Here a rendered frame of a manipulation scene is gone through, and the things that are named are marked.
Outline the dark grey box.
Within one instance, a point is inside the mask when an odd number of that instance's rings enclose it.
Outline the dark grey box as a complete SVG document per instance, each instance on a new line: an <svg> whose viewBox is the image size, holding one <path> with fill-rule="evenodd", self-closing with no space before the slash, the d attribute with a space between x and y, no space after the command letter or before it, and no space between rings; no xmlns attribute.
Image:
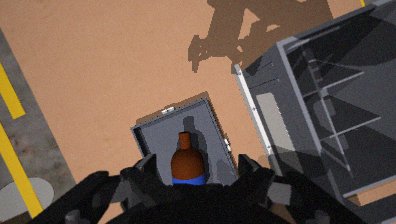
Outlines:
<svg viewBox="0 0 396 224"><path fill-rule="evenodd" d="M276 42L242 74L283 176L306 175L368 224L396 222L396 193L345 198L396 179L396 0Z"/></svg>

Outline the dark grey shallow tray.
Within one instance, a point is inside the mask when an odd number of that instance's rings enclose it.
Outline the dark grey shallow tray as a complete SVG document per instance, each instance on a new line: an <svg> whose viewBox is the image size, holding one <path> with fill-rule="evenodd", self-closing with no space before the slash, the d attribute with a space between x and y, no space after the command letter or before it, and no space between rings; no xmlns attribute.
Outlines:
<svg viewBox="0 0 396 224"><path fill-rule="evenodd" d="M180 132L189 131L192 147L203 156L206 184L233 184L238 175L205 98L130 128L142 158L156 154L156 177L172 185L171 159L180 148Z"/></svg>

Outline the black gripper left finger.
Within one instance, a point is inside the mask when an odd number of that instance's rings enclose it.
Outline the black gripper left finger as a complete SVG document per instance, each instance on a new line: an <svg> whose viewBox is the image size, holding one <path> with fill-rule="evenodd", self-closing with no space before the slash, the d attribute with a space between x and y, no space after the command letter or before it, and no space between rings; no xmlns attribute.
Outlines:
<svg viewBox="0 0 396 224"><path fill-rule="evenodd" d="M140 202L148 208L182 200L180 191L155 175L156 154L122 169L120 175L91 173L26 224L98 224L109 204L120 202L124 212Z"/></svg>

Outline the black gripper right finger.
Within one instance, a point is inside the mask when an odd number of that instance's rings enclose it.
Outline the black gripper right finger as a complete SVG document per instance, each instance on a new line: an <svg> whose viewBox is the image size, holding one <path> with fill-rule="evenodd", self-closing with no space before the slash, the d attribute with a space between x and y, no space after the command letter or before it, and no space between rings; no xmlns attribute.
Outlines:
<svg viewBox="0 0 396 224"><path fill-rule="evenodd" d="M285 204L297 224L367 224L299 172L288 171L286 177L277 176L272 169L239 154L238 173L240 178L217 191L215 199L250 207L256 202L270 211L274 202Z"/></svg>

